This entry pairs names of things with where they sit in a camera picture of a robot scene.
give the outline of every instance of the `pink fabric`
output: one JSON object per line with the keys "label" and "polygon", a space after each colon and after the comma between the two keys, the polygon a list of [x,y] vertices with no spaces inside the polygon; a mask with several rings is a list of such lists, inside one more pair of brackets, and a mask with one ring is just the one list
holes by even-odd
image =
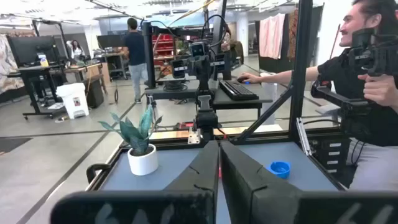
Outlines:
{"label": "pink fabric", "polygon": [[278,14],[260,21],[259,50],[261,57],[280,59],[284,21],[285,14]]}

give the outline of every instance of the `snake plant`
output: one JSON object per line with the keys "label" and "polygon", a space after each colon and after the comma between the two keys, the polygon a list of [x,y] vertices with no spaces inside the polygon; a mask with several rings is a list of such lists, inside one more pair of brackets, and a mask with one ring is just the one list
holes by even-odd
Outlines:
{"label": "snake plant", "polygon": [[[116,124],[119,124],[120,130],[114,129],[107,122],[99,121],[102,127],[109,131],[118,133],[138,155],[143,156],[151,152],[151,150],[148,148],[149,138],[154,132],[154,129],[151,128],[153,116],[151,105],[148,106],[148,109],[142,115],[138,128],[136,128],[127,117],[125,121],[121,121],[118,115],[111,113],[111,116]],[[154,126],[158,125],[160,122],[162,122],[162,117],[159,117],[155,121]]]}

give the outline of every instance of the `blue table surface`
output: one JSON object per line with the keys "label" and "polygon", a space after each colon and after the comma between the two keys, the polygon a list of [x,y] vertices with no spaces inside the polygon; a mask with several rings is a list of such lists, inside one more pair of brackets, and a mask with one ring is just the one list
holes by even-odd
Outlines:
{"label": "blue table surface", "polygon": [[[336,187],[293,142],[238,146],[264,167],[272,161],[290,163],[288,182],[306,191],[337,191]],[[145,176],[131,173],[127,154],[121,155],[100,190],[162,190],[192,162],[200,149],[158,151],[159,168]],[[224,189],[218,184],[217,223],[230,223]]]}

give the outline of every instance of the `woman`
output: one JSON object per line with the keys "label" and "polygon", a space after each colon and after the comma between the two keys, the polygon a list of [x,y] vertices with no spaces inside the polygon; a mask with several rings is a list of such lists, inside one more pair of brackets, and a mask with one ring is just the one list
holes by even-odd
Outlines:
{"label": "woman", "polygon": [[79,42],[77,42],[77,40],[73,40],[73,41],[68,40],[67,45],[72,50],[72,55],[71,55],[72,59],[78,60],[79,56],[86,55],[85,51],[80,47],[80,44],[79,44]]}
{"label": "woman", "polygon": [[231,30],[228,25],[225,24],[225,36],[224,41],[221,44],[221,51],[224,52],[224,61],[225,61],[225,71],[223,71],[223,80],[231,80]]}

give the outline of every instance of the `white pot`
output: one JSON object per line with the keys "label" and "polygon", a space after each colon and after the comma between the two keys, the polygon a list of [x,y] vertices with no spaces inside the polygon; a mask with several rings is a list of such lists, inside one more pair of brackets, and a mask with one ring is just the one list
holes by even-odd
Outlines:
{"label": "white pot", "polygon": [[154,150],[144,156],[132,156],[130,152],[134,150],[133,148],[127,152],[130,169],[133,174],[147,175],[158,168],[156,146],[149,144],[149,147],[153,147]]}

